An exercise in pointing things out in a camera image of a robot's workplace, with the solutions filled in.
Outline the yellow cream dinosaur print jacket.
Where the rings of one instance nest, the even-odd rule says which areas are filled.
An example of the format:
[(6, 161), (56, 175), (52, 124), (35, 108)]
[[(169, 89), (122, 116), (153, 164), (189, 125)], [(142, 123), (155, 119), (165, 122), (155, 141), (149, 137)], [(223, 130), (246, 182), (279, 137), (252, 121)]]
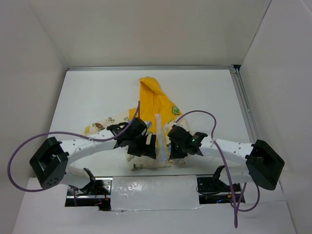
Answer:
[(168, 133), (175, 121), (182, 116), (179, 108), (162, 91), (158, 81), (153, 77), (144, 77), (140, 82), (140, 118), (149, 121), (152, 125), (148, 128), (147, 134), (155, 134), (160, 137), (156, 141), (156, 159), (147, 156), (127, 155), (127, 164), (133, 171), (151, 168), (174, 167), (184, 165), (186, 158), (170, 159), (171, 143)]

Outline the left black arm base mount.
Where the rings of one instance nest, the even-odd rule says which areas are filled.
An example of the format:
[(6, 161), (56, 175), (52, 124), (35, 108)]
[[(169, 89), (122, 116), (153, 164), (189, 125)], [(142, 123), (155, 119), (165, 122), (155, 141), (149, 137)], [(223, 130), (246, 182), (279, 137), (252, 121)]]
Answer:
[(111, 210), (112, 177), (95, 177), (84, 168), (89, 177), (89, 183), (79, 189), (68, 186), (65, 207), (97, 207), (100, 211)]

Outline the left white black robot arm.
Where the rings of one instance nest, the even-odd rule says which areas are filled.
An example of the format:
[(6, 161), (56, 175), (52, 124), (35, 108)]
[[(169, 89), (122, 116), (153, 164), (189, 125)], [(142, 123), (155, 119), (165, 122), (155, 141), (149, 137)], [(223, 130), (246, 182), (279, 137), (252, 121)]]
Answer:
[(75, 168), (72, 164), (95, 153), (120, 147), (127, 147), (130, 155), (155, 159), (156, 135), (148, 133), (148, 124), (136, 117), (129, 123), (110, 125), (91, 136), (65, 141), (49, 137), (31, 157), (30, 166), (42, 189), (65, 184), (89, 195), (96, 190), (94, 175), (90, 169)]

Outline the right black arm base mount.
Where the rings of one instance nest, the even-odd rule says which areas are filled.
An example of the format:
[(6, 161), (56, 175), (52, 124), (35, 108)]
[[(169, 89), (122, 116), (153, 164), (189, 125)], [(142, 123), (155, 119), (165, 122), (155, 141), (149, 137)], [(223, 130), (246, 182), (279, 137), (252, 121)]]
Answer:
[(229, 185), (220, 180), (221, 172), (225, 166), (219, 166), (213, 175), (197, 176), (199, 204), (223, 204), (230, 203), (232, 193)]

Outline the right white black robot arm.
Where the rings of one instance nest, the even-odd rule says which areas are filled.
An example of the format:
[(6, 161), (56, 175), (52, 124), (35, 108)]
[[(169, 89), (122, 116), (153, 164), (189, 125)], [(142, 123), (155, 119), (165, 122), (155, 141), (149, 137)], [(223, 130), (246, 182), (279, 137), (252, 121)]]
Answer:
[(205, 133), (191, 135), (181, 126), (174, 125), (168, 137), (171, 158), (189, 155), (219, 157), (236, 166), (218, 166), (213, 174), (213, 186), (224, 191), (230, 184), (251, 183), (265, 190), (276, 189), (285, 161), (265, 141), (238, 143), (212, 138)]

